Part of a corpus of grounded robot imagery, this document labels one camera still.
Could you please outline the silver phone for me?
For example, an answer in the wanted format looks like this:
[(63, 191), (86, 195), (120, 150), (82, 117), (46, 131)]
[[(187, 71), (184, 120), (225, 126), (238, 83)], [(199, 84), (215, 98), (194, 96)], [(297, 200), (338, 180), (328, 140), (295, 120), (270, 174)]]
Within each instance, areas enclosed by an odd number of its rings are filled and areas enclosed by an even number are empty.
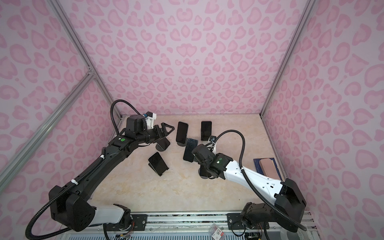
[(160, 166), (160, 165), (164, 165), (164, 166), (166, 165), (165, 161), (163, 160), (159, 152), (156, 152), (151, 157), (149, 157), (148, 161), (154, 167)]

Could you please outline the black folding stand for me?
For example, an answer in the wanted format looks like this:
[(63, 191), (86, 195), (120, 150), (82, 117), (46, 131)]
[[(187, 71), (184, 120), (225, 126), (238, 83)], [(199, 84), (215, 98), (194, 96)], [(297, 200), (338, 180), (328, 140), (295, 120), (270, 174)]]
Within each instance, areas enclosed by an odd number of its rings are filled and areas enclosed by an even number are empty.
[(156, 166), (156, 167), (154, 167), (150, 163), (148, 163), (148, 165), (160, 177), (163, 175), (163, 173), (165, 171), (167, 171), (169, 169), (169, 167), (167, 165), (165, 165), (165, 166), (164, 165), (160, 165), (160, 166)]

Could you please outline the blue phone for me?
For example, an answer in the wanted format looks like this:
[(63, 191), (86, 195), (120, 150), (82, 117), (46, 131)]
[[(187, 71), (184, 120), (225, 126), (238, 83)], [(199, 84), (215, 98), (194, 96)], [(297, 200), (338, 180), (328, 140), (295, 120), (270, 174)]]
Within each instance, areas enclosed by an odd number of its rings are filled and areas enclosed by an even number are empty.
[(211, 177), (212, 175), (207, 172), (206, 168), (204, 166), (200, 166), (199, 168), (199, 176), (208, 176)]

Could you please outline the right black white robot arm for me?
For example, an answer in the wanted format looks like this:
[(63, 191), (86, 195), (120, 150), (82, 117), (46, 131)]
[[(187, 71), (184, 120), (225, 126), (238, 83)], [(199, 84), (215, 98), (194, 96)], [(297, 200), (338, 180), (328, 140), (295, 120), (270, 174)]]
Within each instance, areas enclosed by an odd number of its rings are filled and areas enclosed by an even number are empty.
[(203, 144), (192, 150), (198, 164), (209, 178), (221, 178), (251, 189), (262, 203), (247, 203), (240, 216), (241, 223), (254, 229), (262, 223), (274, 222), (287, 231), (306, 231), (302, 224), (307, 202), (297, 183), (291, 179), (275, 180), (261, 175), (224, 154), (214, 154)]

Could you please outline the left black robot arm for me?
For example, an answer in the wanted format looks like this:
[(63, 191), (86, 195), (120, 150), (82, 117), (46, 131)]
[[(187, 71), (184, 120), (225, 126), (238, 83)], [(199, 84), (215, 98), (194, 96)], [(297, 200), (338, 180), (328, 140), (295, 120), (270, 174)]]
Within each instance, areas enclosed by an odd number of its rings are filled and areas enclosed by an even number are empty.
[(116, 230), (126, 230), (132, 225), (131, 211), (127, 207), (119, 204), (96, 207), (88, 200), (108, 174), (141, 144), (154, 144), (175, 129), (166, 123), (149, 128), (147, 119), (146, 115), (128, 117), (126, 127), (102, 149), (97, 160), (64, 187), (51, 189), (53, 220), (76, 232), (93, 225), (113, 225)]

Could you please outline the back left phone on stand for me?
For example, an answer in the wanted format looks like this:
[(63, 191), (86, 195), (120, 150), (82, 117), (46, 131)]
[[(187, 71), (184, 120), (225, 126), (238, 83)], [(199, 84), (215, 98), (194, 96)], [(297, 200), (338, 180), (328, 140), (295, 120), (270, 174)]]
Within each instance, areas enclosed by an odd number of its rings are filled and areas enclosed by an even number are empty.
[(163, 138), (162, 140), (158, 141), (157, 144), (168, 148), (171, 143), (167, 138)]

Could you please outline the centre green phone on stand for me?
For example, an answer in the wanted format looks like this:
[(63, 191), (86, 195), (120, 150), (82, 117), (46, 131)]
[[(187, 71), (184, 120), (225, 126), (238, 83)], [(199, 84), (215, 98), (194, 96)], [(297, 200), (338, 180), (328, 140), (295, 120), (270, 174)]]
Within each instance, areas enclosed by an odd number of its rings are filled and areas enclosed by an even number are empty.
[(195, 149), (198, 146), (198, 140), (195, 139), (187, 139), (187, 143), (185, 146), (185, 151), (183, 155), (183, 160), (193, 163), (195, 156), (192, 154), (192, 150)]

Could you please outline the back middle green phone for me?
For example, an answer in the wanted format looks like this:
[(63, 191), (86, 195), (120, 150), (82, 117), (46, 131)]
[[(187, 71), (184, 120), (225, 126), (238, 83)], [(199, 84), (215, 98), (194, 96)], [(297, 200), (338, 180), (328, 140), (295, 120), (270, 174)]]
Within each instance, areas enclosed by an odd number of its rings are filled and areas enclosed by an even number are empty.
[(176, 140), (187, 140), (188, 139), (188, 129), (189, 125), (184, 122), (178, 122)]

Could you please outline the purple phone on folding stand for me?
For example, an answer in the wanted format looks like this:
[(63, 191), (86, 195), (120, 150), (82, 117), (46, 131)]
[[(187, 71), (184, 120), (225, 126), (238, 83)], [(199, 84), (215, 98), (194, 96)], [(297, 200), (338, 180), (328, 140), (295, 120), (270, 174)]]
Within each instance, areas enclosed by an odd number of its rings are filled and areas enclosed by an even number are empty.
[(208, 141), (212, 135), (212, 122), (202, 121), (201, 122), (201, 141)]

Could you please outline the pink phone case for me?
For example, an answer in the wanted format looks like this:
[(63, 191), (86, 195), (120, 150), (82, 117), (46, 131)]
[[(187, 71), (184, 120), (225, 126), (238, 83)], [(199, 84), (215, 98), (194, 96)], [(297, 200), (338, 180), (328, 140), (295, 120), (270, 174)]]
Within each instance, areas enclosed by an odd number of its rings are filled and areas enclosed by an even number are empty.
[(272, 159), (261, 159), (259, 164), (265, 176), (275, 180), (281, 179)]

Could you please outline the small red white packet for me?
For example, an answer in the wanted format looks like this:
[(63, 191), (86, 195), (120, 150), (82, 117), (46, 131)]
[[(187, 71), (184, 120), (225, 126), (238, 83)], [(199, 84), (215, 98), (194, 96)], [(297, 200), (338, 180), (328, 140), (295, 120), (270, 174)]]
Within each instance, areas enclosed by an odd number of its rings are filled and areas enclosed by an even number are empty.
[(225, 240), (226, 235), (223, 232), (223, 230), (216, 224), (212, 224), (209, 235), (211, 236), (212, 240)]

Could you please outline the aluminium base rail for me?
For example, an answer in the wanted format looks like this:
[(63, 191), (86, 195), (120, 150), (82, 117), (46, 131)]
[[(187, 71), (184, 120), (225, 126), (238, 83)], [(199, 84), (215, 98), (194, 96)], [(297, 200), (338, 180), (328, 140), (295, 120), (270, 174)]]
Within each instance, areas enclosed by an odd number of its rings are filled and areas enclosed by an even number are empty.
[(310, 212), (304, 213), (305, 232), (290, 234), (277, 223), (258, 224), (246, 229), (240, 222), (239, 211), (200, 212), (138, 212), (133, 231), (103, 231), (102, 226), (81, 232), (70, 231), (60, 240), (213, 240), (214, 231), (224, 233), (226, 240), (318, 240), (320, 235)]

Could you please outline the aluminium diagonal frame bar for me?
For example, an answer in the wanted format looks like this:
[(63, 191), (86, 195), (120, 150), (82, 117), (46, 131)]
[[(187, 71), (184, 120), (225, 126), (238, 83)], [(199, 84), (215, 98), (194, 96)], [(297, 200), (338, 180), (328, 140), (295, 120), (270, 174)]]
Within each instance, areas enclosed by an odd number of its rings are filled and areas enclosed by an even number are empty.
[(44, 140), (57, 126), (62, 117), (68, 112), (72, 105), (81, 96), (84, 90), (94, 79), (94, 71), (87, 73), (81, 82), (72, 89), (70, 94), (57, 106), (52, 114), (39, 126), (32, 137), (13, 156), (11, 161), (1, 172), (1, 192), (9, 186), (16, 175), (21, 171), (31, 155), (41, 146)]

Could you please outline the left aluminium corner post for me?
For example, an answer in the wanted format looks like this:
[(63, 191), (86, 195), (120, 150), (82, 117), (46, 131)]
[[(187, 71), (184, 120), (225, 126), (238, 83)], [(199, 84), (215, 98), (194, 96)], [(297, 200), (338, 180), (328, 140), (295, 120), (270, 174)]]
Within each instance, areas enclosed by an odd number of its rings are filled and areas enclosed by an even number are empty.
[(70, 18), (65, 12), (60, 1), (47, 1), (47, 3), (51, 7), (53, 13), (56, 15), (63, 29), (67, 33), (70, 41), (72, 42), (74, 48), (77, 50), (80, 58), (88, 68), (90, 75), (93, 76), (94, 81), (96, 82), (97, 86), (101, 90), (101, 93), (105, 97), (108, 105), (111, 105), (114, 99), (111, 93), (109, 92), (109, 90), (107, 89), (106, 85), (104, 84), (101, 76), (99, 75), (99, 72), (96, 70), (96, 67), (92, 62), (90, 55), (88, 54), (83, 42), (81, 41), (81, 38), (79, 37), (75, 28), (73, 27), (70, 21)]

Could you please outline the aluminium corner post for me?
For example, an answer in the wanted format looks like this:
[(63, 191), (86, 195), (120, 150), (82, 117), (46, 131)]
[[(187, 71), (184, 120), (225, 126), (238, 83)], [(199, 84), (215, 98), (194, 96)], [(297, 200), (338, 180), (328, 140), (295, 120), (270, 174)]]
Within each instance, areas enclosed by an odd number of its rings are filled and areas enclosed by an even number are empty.
[(278, 86), (280, 80), (282, 79), (283, 73), (285, 72), (287, 66), (289, 65), (289, 62), (290, 62), (290, 60), (291, 60), (291, 58), (295, 52), (295, 49), (297, 48), (297, 45), (299, 44), (300, 39), (304, 33), (304, 30), (305, 30), (306, 26), (308, 25), (309, 20), (312, 17), (314, 11), (316, 10), (317, 5), (318, 5), (318, 1), (316, 1), (316, 0), (310, 0), (310, 1), (306, 2), (305, 8), (303, 10), (303, 14), (299, 18), (298, 25), (297, 25), (295, 31), (293, 32), (291, 40), (289, 41), (289, 44), (288, 44), (288, 47), (285, 51), (284, 57), (281, 61), (281, 64), (280, 64), (278, 71), (275, 75), (275, 78), (273, 80), (273, 84), (272, 84), (272, 86), (268, 92), (266, 101), (265, 101), (263, 108), (260, 112), (260, 117), (262, 120), (266, 115), (266, 112), (267, 112), (268, 107), (272, 101), (274, 93), (276, 92), (277, 86)]
[(104, 84), (101, 76), (99, 75), (99, 72), (96, 70), (96, 67), (92, 62), (90, 55), (88, 54), (83, 42), (81, 41), (81, 38), (79, 37), (75, 28), (73, 27), (70, 21), (70, 18), (65, 12), (60, 1), (47, 1), (47, 3), (51, 7), (53, 13), (56, 15), (63, 29), (67, 33), (70, 41), (72, 42), (74, 48), (77, 50), (80, 58), (88, 68), (90, 75), (93, 76), (94, 81), (96, 82), (97, 86), (101, 90), (101, 93), (105, 97), (108, 105), (111, 105), (114, 99), (111, 93), (109, 92), (109, 90), (107, 89), (106, 85)]

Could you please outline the right aluminium corner post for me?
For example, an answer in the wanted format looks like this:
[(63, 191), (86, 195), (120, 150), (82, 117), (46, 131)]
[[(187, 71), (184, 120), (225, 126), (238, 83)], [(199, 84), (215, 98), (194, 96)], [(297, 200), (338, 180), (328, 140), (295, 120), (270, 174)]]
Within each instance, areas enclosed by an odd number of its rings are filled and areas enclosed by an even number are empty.
[(262, 120), (266, 115), (266, 112), (267, 112), (268, 107), (272, 101), (274, 93), (276, 92), (277, 86), (278, 86), (280, 80), (282, 79), (283, 73), (285, 72), (287, 66), (289, 65), (289, 62), (290, 62), (290, 60), (291, 60), (291, 58), (295, 52), (295, 49), (297, 48), (297, 45), (299, 44), (300, 39), (304, 33), (304, 30), (305, 30), (306, 26), (308, 25), (309, 20), (312, 17), (314, 11), (316, 10), (317, 5), (318, 5), (318, 1), (316, 1), (316, 0), (310, 0), (310, 1), (306, 2), (305, 8), (303, 10), (303, 14), (299, 18), (298, 25), (297, 25), (295, 31), (293, 32), (291, 40), (289, 41), (289, 44), (288, 44), (288, 47), (285, 51), (284, 57), (281, 61), (281, 64), (280, 64), (278, 71), (275, 75), (275, 78), (273, 80), (273, 84), (272, 84), (272, 86), (268, 92), (266, 101), (265, 101), (263, 108), (260, 112), (260, 117)]

